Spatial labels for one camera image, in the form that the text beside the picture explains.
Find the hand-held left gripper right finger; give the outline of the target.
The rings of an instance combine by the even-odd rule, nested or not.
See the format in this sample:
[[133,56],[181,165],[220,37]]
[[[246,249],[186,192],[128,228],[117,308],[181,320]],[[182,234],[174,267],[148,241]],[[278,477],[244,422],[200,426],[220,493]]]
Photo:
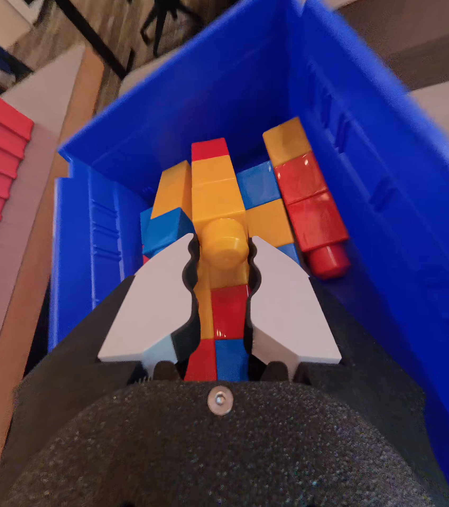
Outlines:
[[249,239],[249,285],[244,347],[263,364],[283,363],[292,381],[302,363],[342,360],[308,273],[286,254]]

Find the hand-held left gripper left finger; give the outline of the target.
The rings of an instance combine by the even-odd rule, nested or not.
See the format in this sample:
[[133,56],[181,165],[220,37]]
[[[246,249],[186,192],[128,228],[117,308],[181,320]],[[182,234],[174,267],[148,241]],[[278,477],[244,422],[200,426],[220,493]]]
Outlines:
[[187,233],[137,271],[98,353],[101,362],[140,362],[152,376],[159,362],[190,358],[201,341],[199,258],[198,238]]

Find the group of block towers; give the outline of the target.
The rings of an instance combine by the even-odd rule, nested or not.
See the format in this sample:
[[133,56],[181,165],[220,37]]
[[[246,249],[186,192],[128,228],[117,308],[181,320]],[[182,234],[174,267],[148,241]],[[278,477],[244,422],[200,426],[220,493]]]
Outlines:
[[[313,275],[343,276],[349,268],[348,231],[298,117],[263,133],[269,161],[235,173],[245,205],[249,239],[259,236],[299,264],[296,243]],[[187,232],[192,221],[191,163],[161,173],[150,214],[142,215],[144,261]],[[248,262],[218,270],[202,257],[195,292],[202,341],[191,355],[186,381],[247,379],[244,347],[246,302],[251,292]]]

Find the yellow and red block tower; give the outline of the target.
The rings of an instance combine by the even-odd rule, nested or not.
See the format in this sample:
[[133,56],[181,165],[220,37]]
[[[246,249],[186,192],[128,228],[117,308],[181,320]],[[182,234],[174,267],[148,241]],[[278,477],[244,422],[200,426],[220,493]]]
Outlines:
[[248,226],[228,146],[223,137],[191,145],[192,222],[205,261],[232,270],[248,256]]

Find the blue plastic bin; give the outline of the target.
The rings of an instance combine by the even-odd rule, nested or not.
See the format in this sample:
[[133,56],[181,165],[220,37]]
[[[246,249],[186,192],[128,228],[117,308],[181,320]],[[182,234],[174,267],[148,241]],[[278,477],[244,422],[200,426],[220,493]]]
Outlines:
[[299,117],[351,237],[330,285],[426,392],[449,484],[449,139],[341,16],[319,1],[242,1],[59,153],[103,196],[153,203],[162,170],[225,138],[237,170]]

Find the grey table with wooden edge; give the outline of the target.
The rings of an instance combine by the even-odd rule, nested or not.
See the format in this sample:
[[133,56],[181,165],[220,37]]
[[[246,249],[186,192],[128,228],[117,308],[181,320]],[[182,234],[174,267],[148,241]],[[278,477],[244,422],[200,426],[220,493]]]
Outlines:
[[72,46],[0,96],[34,122],[17,178],[0,221],[0,332],[35,218],[49,181],[72,99],[80,100],[78,79],[101,85],[103,64],[84,43]]

